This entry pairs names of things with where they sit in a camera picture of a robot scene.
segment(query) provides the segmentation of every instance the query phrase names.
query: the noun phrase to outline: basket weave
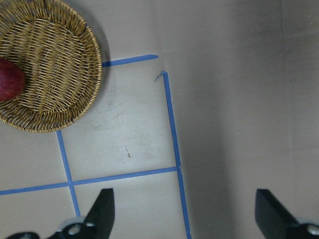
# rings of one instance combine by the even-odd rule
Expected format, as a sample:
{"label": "basket weave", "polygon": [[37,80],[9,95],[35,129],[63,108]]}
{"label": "basket weave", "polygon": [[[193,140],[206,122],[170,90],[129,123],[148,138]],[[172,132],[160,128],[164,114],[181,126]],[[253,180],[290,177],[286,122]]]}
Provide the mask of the basket weave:
{"label": "basket weave", "polygon": [[0,102],[0,120],[21,130],[71,125],[87,112],[101,84],[96,38],[60,0],[0,0],[0,56],[26,74],[22,94]]}

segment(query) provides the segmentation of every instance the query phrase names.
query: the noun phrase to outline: wicker basket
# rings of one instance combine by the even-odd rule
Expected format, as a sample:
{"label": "wicker basket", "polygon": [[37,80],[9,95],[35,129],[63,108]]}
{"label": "wicker basket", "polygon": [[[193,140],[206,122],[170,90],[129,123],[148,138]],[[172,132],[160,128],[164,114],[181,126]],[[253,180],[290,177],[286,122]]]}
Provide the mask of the wicker basket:
{"label": "wicker basket", "polygon": [[0,120],[21,130],[71,125],[87,112],[101,84],[96,38],[60,0],[0,0],[0,56],[26,74],[22,94],[0,102]]}

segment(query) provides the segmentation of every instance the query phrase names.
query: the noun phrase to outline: white floor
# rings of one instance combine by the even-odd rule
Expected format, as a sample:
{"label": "white floor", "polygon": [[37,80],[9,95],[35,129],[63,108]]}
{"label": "white floor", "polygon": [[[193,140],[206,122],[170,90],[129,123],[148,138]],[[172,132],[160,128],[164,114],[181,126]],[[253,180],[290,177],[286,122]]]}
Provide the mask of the white floor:
{"label": "white floor", "polygon": [[[62,130],[73,180],[175,167],[162,79],[172,103],[194,239],[263,235],[257,188],[319,221],[319,2],[65,0],[83,15],[104,68],[92,108]],[[0,192],[67,182],[56,133],[0,123]],[[86,214],[115,189],[111,238],[186,238],[176,172],[75,186]],[[75,216],[68,187],[0,195],[0,237],[47,237]]]}

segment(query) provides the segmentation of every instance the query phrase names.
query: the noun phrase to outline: blue tape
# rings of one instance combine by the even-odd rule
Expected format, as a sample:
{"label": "blue tape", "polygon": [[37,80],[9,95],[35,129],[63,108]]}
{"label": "blue tape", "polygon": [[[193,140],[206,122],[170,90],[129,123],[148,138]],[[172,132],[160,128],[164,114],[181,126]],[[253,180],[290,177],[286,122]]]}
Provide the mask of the blue tape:
{"label": "blue tape", "polygon": [[82,185],[82,184],[89,184],[89,183],[99,183],[99,182],[106,182],[106,181],[118,180],[123,178],[134,178],[134,177],[146,176],[151,174],[168,173],[168,172],[175,172],[175,171],[177,171],[176,167],[161,168],[161,169],[154,169],[154,170],[148,170],[148,171],[142,171],[142,172],[136,172],[136,173],[126,173],[126,174],[120,174],[120,175],[114,175],[114,176],[78,180],[78,181],[74,181],[73,184]]}
{"label": "blue tape", "polygon": [[165,88],[165,95],[166,95],[166,103],[167,103],[167,110],[168,110],[168,118],[170,124],[170,132],[173,138],[173,148],[175,154],[176,165],[180,166],[180,155],[179,155],[179,148],[177,142],[177,134],[176,134],[176,127],[175,127],[175,120],[174,120],[174,113],[173,113],[173,105],[171,103],[171,94],[169,88],[169,79],[168,73],[166,71],[162,71],[161,73],[164,79],[164,88]]}
{"label": "blue tape", "polygon": [[121,60],[106,61],[106,62],[102,62],[102,67],[118,66],[118,65],[134,63],[134,62],[154,60],[154,59],[157,59],[158,57],[159,56],[156,56],[156,55],[145,55],[145,56],[125,58]]}
{"label": "blue tape", "polygon": [[179,155],[176,127],[175,127],[175,120],[174,120],[174,113],[173,113],[173,105],[171,102],[169,78],[168,78],[168,73],[166,71],[162,71],[161,75],[163,75],[163,79],[164,79],[168,118],[169,118],[171,136],[173,139],[173,148],[174,148],[175,161],[176,161],[176,167],[177,167],[177,177],[178,177],[178,184],[179,184],[179,194],[180,194],[181,207],[183,211],[186,236],[187,236],[187,239],[191,239],[187,205],[186,205],[186,197],[185,197],[185,190],[184,190],[184,181],[183,181],[183,175],[180,169],[181,163],[180,163],[180,155]]}
{"label": "blue tape", "polygon": [[77,217],[80,217],[81,216],[80,208],[79,208],[78,200],[76,198],[76,194],[75,194],[75,190],[74,190],[74,186],[73,186],[73,181],[72,181],[71,171],[70,171],[70,167],[69,167],[69,163],[68,163],[68,158],[67,158],[66,152],[65,152],[62,132],[60,130],[58,130],[56,132],[56,135],[57,135],[58,141],[59,141],[62,161],[63,161],[65,173],[66,173],[66,178],[68,180],[68,186],[70,188],[70,193],[71,193],[71,198],[72,198],[72,202],[73,202],[73,206],[74,206],[75,215]]}
{"label": "blue tape", "polygon": [[0,195],[26,193],[26,192],[45,190],[45,189],[63,188],[63,187],[68,187],[68,186],[69,186],[68,183],[55,183],[55,184],[48,184],[48,185],[41,185],[41,186],[34,186],[34,187],[27,187],[27,188],[3,190],[3,191],[0,191]]}

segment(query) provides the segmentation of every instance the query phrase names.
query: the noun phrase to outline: apple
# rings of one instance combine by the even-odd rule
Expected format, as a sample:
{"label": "apple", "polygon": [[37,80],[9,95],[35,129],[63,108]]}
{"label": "apple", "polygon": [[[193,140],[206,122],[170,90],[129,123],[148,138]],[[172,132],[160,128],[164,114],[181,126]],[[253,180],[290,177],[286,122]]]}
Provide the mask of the apple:
{"label": "apple", "polygon": [[17,97],[24,86],[24,72],[11,61],[0,57],[0,101]]}

